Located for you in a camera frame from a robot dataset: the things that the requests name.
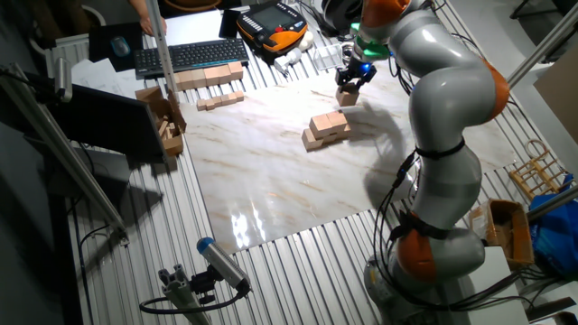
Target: black keyboard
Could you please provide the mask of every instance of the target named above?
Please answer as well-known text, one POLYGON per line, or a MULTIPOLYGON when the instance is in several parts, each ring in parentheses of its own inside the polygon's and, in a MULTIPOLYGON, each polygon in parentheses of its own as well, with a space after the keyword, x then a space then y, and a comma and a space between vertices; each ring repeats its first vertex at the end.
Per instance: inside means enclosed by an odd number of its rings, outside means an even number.
MULTIPOLYGON (((230 62, 249 61, 241 39, 218 40, 169 46, 174 72, 210 68, 230 62)), ((135 51, 137 76, 162 76, 163 66, 156 49, 135 51)))

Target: computer monitor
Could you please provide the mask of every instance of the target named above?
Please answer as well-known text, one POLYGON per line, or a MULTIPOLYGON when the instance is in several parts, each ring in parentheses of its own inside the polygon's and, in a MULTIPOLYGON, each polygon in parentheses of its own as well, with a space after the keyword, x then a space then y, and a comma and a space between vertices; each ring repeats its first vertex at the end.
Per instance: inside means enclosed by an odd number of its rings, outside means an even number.
MULTIPOLYGON (((29 73, 26 77, 54 91, 53 79, 29 73)), ((70 140, 124 153, 140 163, 166 162, 153 113, 144 102, 73 85, 69 103, 47 104, 47 108, 70 140)))

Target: blue cloth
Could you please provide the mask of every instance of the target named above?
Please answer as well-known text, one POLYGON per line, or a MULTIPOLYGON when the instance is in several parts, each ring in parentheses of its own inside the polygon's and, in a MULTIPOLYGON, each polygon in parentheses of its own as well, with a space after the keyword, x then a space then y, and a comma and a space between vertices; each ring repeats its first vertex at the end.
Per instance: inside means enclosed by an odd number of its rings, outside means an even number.
MULTIPOLYGON (((530 209, 556 195, 534 197, 530 209)), ((530 236, 538 258, 547 261, 567 279, 578 279, 578 203, 570 201, 539 218, 530 226, 530 236)))

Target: robotic arm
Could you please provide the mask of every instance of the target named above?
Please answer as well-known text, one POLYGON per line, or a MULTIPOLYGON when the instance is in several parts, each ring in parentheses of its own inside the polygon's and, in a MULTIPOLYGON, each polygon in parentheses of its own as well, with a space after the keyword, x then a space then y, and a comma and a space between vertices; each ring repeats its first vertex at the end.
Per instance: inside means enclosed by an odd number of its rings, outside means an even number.
POLYGON ((471 273, 484 262, 484 248, 468 229, 454 228, 478 198, 481 168, 464 143, 465 127, 484 124, 508 102, 504 78, 484 59, 457 42, 428 10, 427 0, 364 0, 350 65, 337 84, 375 75, 371 62, 390 53, 420 78, 410 96, 409 116, 421 155, 419 190, 398 229, 396 255, 372 257, 365 270, 368 293, 383 305, 398 292, 378 268, 411 293, 471 273))

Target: marble tabletop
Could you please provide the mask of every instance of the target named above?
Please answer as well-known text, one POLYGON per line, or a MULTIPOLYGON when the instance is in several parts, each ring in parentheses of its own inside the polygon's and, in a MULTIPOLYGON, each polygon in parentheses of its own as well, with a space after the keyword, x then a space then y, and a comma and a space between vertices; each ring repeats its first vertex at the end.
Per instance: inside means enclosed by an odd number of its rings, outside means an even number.
MULTIPOLYGON (((185 134, 215 239, 228 253, 263 244, 379 205, 415 146, 408 96, 387 65, 342 111, 348 140, 306 152, 312 116, 340 109, 333 75, 245 94, 212 111, 183 110, 185 134)), ((491 121, 464 132, 482 170, 516 160, 491 121)), ((397 192, 407 196, 410 180, 397 192)))

